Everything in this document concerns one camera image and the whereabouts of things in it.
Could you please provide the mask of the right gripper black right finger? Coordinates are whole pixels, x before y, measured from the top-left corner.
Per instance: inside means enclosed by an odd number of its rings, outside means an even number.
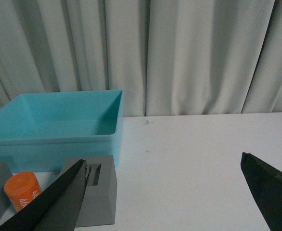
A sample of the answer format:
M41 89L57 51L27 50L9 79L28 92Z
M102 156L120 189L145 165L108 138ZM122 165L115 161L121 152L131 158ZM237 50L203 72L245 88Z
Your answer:
M282 172L251 153L242 153L241 170L271 231L282 231Z

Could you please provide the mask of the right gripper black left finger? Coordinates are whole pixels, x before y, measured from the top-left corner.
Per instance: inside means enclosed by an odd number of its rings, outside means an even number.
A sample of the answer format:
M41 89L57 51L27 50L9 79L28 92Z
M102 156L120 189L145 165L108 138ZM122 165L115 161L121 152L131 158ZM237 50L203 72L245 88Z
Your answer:
M0 231L73 231L83 202L87 165L78 160Z

